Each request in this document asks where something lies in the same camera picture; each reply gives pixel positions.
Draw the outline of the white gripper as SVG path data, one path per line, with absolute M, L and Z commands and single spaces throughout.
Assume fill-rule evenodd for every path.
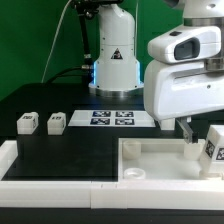
M 185 142 L 195 144 L 198 134 L 187 117 L 224 109 L 224 71 L 208 72 L 203 62 L 153 60 L 145 71 L 144 107 L 157 121 L 177 118 Z

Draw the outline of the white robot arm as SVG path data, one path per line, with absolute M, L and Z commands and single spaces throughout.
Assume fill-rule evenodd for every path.
M 145 75 L 134 56 L 134 21 L 115 4 L 102 3 L 100 56 L 91 91 L 124 96 L 141 90 L 145 111 L 164 130 L 178 122 L 190 142 L 188 118 L 224 109 L 224 0 L 164 0 L 183 11 L 183 23 L 148 43 L 153 60 Z

